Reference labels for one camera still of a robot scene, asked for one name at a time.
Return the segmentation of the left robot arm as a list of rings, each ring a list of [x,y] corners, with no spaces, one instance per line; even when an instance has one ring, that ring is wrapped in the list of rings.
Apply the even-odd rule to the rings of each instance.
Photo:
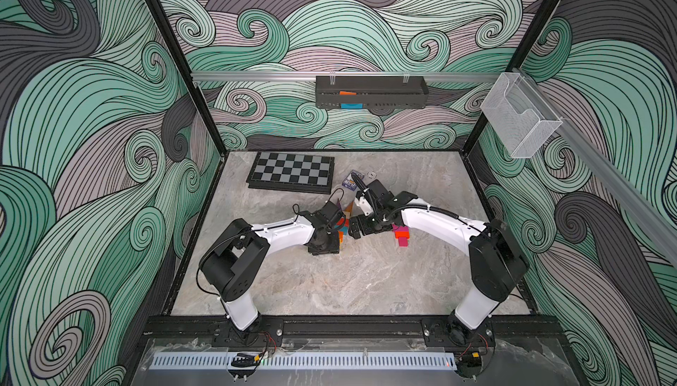
[[[239,331],[255,324],[259,311],[250,294],[266,257],[287,248],[306,247],[322,253],[340,244],[337,227],[342,211],[308,212],[278,222],[251,225],[234,220],[199,262],[199,271],[220,297],[226,315]]]

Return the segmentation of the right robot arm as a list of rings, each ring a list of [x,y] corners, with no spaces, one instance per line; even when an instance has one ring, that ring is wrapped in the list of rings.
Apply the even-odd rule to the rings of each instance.
[[[361,213],[349,221],[349,235],[358,240],[371,234],[406,227],[429,234],[460,250],[470,266],[472,285],[448,317],[456,340],[469,340],[511,295],[529,269],[517,239],[500,220],[488,222],[459,216],[413,193],[391,193],[378,180],[365,183],[354,174],[355,205]]]

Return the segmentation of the blue playing card box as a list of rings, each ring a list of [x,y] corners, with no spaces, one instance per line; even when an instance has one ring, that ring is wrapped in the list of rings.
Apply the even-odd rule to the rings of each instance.
[[[356,191],[357,190],[357,185],[354,181],[354,175],[356,172],[351,171],[345,179],[342,181],[341,186],[345,189],[348,189],[350,191]]]

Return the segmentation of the black grey chessboard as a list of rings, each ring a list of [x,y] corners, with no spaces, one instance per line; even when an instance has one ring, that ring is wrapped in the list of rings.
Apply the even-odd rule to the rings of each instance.
[[[254,189],[329,195],[333,173],[333,157],[259,152],[246,183]]]

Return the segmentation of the black wall tray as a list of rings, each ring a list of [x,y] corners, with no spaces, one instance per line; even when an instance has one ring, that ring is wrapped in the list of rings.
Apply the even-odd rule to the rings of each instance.
[[[422,109],[429,97],[423,77],[317,76],[316,105],[331,109],[366,109],[386,114],[396,109]]]

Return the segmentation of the clear plastic wall box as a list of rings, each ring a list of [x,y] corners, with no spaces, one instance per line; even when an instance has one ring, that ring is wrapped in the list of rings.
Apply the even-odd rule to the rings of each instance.
[[[514,159],[532,158],[562,125],[534,80],[519,71],[496,79],[481,112]]]

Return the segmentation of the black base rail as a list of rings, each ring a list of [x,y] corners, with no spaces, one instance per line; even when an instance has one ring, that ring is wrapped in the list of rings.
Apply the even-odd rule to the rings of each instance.
[[[494,315],[464,339],[451,331],[446,315],[263,315],[245,332],[238,331],[223,315],[212,315],[153,316],[144,327],[137,349],[195,340],[199,345],[236,350],[292,350],[314,339],[403,340],[447,351],[481,349],[498,340],[516,340],[520,345],[547,344],[551,340],[567,343],[556,318],[544,315]]]

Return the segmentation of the aluminium back rail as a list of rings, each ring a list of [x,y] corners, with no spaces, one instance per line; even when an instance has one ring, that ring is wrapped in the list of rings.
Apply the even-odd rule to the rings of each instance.
[[[193,71],[194,82],[312,82],[317,77],[424,77],[432,83],[490,83],[501,75],[495,73],[459,72],[313,72],[313,71]]]

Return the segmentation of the aluminium rail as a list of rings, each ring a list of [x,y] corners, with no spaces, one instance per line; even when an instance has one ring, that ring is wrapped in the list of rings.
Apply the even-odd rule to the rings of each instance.
[[[490,83],[501,75],[495,73],[459,72],[313,72],[313,71],[193,71],[194,82],[312,82],[317,77],[424,77],[432,83]]]
[[[532,105],[543,111],[548,109],[560,119],[562,125],[557,128],[560,136],[567,141],[573,151],[617,200],[627,210],[644,234],[652,241],[659,253],[670,262],[676,264],[676,231],[654,209],[651,204],[634,188],[622,173],[591,144],[588,137],[582,133],[569,117],[561,115],[561,108],[551,103],[536,82],[523,70],[515,68],[512,74],[517,74],[527,85],[527,95],[532,98]]]

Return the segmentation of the aluminium right rail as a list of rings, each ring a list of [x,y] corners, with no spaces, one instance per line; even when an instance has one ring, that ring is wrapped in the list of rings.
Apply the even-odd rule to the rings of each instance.
[[[532,98],[532,105],[543,111],[548,109],[560,119],[562,125],[557,128],[560,136],[567,141],[573,151],[617,200],[627,210],[644,234],[652,241],[659,253],[670,262],[676,264],[676,231],[654,209],[651,204],[634,188],[622,173],[591,144],[588,137],[582,133],[569,117],[561,115],[561,108],[551,103],[536,82],[523,70],[515,68],[512,74],[517,74],[527,85],[527,95]]]

